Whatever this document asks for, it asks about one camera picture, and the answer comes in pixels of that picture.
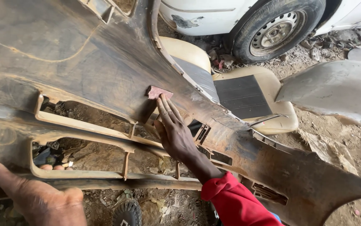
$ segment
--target beige car seat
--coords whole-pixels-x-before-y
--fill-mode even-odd
[[[229,109],[235,116],[247,122],[272,114],[283,114],[253,126],[264,135],[294,131],[298,118],[290,102],[275,102],[281,83],[275,74],[258,66],[237,68],[228,73],[211,75],[208,55],[199,47],[188,42],[160,37],[167,52],[180,67],[214,101]]]

